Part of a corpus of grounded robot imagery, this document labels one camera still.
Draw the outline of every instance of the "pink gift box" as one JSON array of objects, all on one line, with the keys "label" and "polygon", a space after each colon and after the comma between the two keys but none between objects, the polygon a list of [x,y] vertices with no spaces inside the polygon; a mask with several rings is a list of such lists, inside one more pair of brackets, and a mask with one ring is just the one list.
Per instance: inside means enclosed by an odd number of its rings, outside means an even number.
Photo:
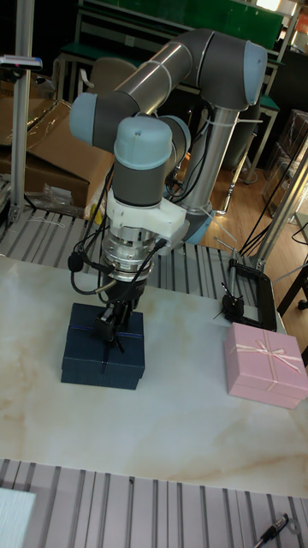
[{"label": "pink gift box", "polygon": [[232,396],[291,409],[308,396],[295,337],[234,323],[224,347]]}]

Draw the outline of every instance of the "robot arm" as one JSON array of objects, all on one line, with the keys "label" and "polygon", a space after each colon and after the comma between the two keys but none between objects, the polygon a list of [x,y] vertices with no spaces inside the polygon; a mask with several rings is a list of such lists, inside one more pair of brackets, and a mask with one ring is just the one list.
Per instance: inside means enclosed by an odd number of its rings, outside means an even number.
[{"label": "robot arm", "polygon": [[[258,100],[266,58],[265,49],[251,42],[208,29],[191,31],[167,43],[107,96],[83,93],[74,101],[72,134],[115,154],[107,205],[110,227],[103,242],[103,262],[109,268],[104,281],[116,280],[107,290],[112,312],[107,309],[102,319],[106,340],[138,303],[151,253],[171,249],[188,226],[186,238],[202,230],[239,112]],[[182,80],[200,88],[214,119],[210,132],[201,132],[193,146],[186,191],[176,205],[163,198],[163,185],[191,145],[189,130],[174,116],[150,114]]]}]

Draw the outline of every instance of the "pen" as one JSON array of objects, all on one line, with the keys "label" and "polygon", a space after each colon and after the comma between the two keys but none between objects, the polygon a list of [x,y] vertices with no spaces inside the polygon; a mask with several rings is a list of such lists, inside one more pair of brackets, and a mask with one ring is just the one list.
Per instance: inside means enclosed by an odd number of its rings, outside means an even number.
[{"label": "pen", "polygon": [[261,536],[258,543],[254,546],[254,548],[261,548],[261,546],[266,545],[269,540],[274,539],[280,531],[287,525],[288,523],[288,515],[284,514],[276,523],[271,525],[267,531]]}]

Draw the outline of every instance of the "white marble tabletop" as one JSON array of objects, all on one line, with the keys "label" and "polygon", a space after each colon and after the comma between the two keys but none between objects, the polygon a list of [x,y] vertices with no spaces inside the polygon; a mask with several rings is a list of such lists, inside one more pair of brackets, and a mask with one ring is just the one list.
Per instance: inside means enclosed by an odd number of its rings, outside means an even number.
[{"label": "white marble tabletop", "polygon": [[0,257],[0,457],[308,497],[308,403],[228,395],[218,301],[146,289],[136,391],[61,384],[73,302],[98,304],[68,271]]}]

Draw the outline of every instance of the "dark blue box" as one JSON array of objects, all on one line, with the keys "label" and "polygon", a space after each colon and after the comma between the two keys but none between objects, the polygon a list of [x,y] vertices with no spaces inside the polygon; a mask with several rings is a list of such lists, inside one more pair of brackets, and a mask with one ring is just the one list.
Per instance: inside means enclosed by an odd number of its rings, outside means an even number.
[{"label": "dark blue box", "polygon": [[62,362],[63,383],[136,390],[145,370],[142,313],[134,312],[127,331],[118,333],[124,353],[104,345],[94,330],[101,307],[74,303]]}]

